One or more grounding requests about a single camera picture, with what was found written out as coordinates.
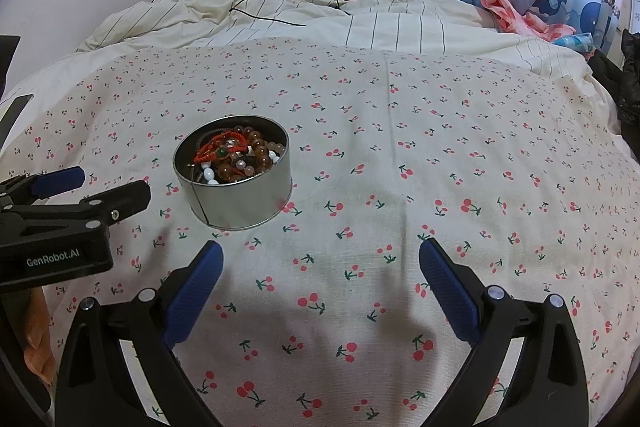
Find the metal tin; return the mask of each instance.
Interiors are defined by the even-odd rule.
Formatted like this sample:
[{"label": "metal tin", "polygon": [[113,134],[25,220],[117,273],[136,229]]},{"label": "metal tin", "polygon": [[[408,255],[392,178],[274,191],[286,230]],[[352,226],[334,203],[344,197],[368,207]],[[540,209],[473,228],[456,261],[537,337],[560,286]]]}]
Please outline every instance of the metal tin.
[{"label": "metal tin", "polygon": [[[236,125],[251,126],[286,149],[267,172],[225,185],[198,183],[193,157],[198,140],[207,132]],[[261,116],[229,116],[214,120],[182,140],[174,154],[174,170],[191,210],[206,225],[222,230],[245,230],[261,225],[287,204],[293,181],[289,163],[289,136],[283,127]]]}]

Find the white comforter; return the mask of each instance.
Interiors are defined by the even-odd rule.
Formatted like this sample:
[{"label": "white comforter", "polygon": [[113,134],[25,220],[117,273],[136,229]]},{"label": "white comforter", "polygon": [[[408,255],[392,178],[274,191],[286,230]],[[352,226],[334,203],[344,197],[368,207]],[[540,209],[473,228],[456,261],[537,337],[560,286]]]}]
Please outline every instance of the white comforter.
[{"label": "white comforter", "polygon": [[[584,59],[498,34],[454,0],[345,3],[353,16],[319,6],[332,0],[243,3],[300,27],[229,15],[236,1],[140,3],[81,46],[108,47],[12,93],[36,98],[3,174],[79,164],[91,174],[81,195],[152,186],[149,210],[112,231],[116,267],[49,289],[57,348],[83,296],[129,299],[217,237],[225,272],[176,352],[223,424],[421,425],[467,352],[417,266],[435,235],[485,283],[566,298],[595,423],[638,345],[639,211],[610,98]],[[306,41],[244,42],[283,34]],[[172,153],[204,122],[248,112],[290,129],[293,206],[258,229],[212,234],[180,197]]]}]

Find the bed sheet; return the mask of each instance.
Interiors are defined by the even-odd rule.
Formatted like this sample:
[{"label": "bed sheet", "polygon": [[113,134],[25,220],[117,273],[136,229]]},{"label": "bed sheet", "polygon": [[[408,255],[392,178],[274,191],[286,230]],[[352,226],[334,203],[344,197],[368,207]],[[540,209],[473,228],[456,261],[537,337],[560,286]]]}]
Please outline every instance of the bed sheet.
[{"label": "bed sheet", "polygon": [[[296,185],[269,223],[212,232],[181,198],[172,153],[245,112],[289,129]],[[153,197],[113,228],[113,270],[49,289],[56,354],[82,297],[157,287],[214,238],[225,272],[175,352],[226,425],[421,425],[468,352],[418,268],[430,235],[485,283],[565,296],[593,424],[624,386],[638,178],[571,77],[293,38],[146,48],[65,88],[2,158],[7,174],[76,164],[89,181],[59,201],[140,178]]]}]

